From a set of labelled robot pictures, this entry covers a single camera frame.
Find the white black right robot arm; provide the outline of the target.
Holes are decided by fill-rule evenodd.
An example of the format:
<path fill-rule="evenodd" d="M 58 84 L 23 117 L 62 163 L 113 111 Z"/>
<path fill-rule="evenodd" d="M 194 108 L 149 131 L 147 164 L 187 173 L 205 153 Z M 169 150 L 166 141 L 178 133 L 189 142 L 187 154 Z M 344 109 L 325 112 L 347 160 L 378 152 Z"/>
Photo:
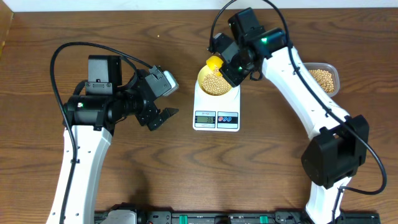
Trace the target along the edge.
<path fill-rule="evenodd" d="M 338 106 L 303 66 L 287 27 L 265 30 L 253 9 L 228 19 L 233 37 L 217 34 L 210 49 L 224 62 L 223 78 L 233 87 L 259 72 L 283 95 L 302 122 L 309 145 L 301 161 L 312 181 L 305 212 L 312 223 L 336 223 L 348 183 L 367 154 L 369 125 Z"/>

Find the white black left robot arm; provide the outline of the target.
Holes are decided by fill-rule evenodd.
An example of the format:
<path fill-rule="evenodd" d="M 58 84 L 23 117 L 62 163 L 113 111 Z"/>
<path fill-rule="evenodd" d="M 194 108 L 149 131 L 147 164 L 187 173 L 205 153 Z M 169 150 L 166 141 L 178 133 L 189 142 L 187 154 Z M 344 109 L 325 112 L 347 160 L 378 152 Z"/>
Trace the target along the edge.
<path fill-rule="evenodd" d="M 135 69 L 123 85 L 116 55 L 91 55 L 88 79 L 62 105 L 65 114 L 63 161 L 48 223 L 94 223 L 95 201 L 105 155 L 118 122 L 135 116 L 150 131 L 177 113 L 159 110 L 155 100 L 178 89 L 174 76 L 154 65 Z"/>

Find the yellow plastic measuring scoop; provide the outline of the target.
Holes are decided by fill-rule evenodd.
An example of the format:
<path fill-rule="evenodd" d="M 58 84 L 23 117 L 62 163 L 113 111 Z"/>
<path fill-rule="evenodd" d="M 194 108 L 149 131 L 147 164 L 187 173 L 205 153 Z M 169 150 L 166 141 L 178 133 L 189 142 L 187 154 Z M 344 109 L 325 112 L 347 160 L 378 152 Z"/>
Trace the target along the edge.
<path fill-rule="evenodd" d="M 211 56 L 206 60 L 206 65 L 210 68 L 212 72 L 215 73 L 215 75 L 221 77 L 222 74 L 220 72 L 220 68 L 223 65 L 223 60 L 219 58 L 218 56 Z"/>

